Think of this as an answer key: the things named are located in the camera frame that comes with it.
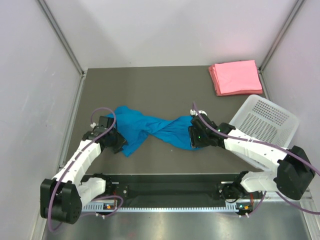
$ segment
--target stack of folded towels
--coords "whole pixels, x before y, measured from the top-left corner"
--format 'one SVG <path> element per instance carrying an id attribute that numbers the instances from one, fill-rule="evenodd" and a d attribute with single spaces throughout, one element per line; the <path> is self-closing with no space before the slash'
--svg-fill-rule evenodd
<path id="1" fill-rule="evenodd" d="M 214 64 L 209 72 L 217 96 L 263 93 L 254 60 Z"/>

